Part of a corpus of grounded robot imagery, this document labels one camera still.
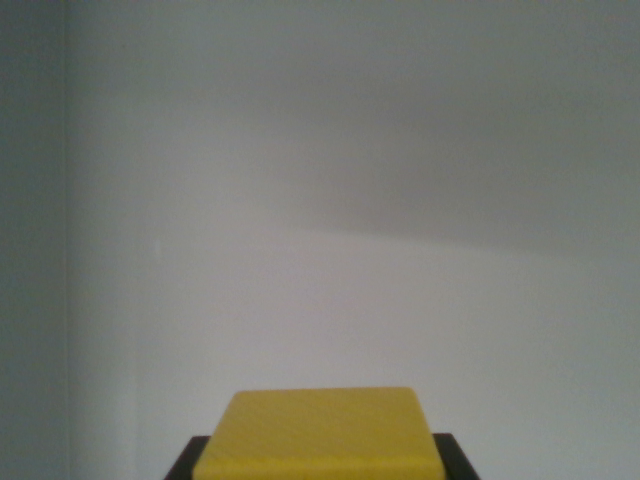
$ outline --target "yellow object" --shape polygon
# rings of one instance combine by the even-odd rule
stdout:
[[[444,480],[410,388],[235,394],[193,480]]]

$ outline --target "white wall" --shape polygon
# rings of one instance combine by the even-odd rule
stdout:
[[[0,3],[0,478],[68,473],[64,8]]]
[[[636,478],[633,5],[72,5],[72,478],[402,384],[483,478]]]

